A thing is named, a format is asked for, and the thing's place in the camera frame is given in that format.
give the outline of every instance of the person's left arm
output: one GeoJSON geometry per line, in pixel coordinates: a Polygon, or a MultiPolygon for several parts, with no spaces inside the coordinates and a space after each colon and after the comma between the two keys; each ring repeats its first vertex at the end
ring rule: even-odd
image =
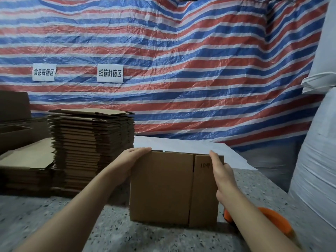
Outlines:
{"type": "Polygon", "coordinates": [[[151,148],[131,148],[103,169],[74,199],[33,233],[16,252],[82,251],[114,188],[151,148]]]}

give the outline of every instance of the terrazzo tabletop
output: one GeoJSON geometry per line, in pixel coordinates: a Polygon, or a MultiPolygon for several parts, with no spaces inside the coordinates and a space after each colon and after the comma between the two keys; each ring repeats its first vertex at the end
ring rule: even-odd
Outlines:
{"type": "MultiPolygon", "coordinates": [[[[336,230],[301,201],[292,199],[258,171],[234,170],[237,184],[259,207],[289,220],[306,251],[334,251],[336,230]]],[[[217,226],[189,229],[131,222],[129,184],[117,188],[101,212],[83,251],[249,251],[237,229],[225,222],[220,205],[217,226]]],[[[12,251],[70,199],[0,195],[0,251],[12,251]]]]}

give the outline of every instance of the person's right arm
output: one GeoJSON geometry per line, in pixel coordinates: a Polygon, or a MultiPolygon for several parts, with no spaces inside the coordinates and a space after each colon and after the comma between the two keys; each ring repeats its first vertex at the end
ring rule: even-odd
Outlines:
{"type": "Polygon", "coordinates": [[[210,151],[218,201],[230,213],[252,252],[301,251],[239,190],[232,168],[210,151]]]}

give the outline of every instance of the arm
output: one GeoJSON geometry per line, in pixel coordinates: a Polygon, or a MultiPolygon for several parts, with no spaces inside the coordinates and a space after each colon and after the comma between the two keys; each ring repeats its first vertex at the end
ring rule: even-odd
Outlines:
{"type": "Polygon", "coordinates": [[[129,176],[135,161],[150,150],[131,148],[122,152],[16,252],[82,251],[114,188],[129,176]]]}
{"type": "Polygon", "coordinates": [[[210,151],[218,201],[228,210],[252,252],[300,249],[255,207],[237,187],[232,168],[210,151]]]}

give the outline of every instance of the sign with chinese characters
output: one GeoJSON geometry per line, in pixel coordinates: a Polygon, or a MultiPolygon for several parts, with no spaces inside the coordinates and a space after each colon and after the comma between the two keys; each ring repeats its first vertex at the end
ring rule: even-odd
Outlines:
{"type": "Polygon", "coordinates": [[[99,63],[97,82],[123,83],[124,65],[99,63]]]}
{"type": "Polygon", "coordinates": [[[55,63],[34,63],[33,81],[55,81],[55,63]]]}

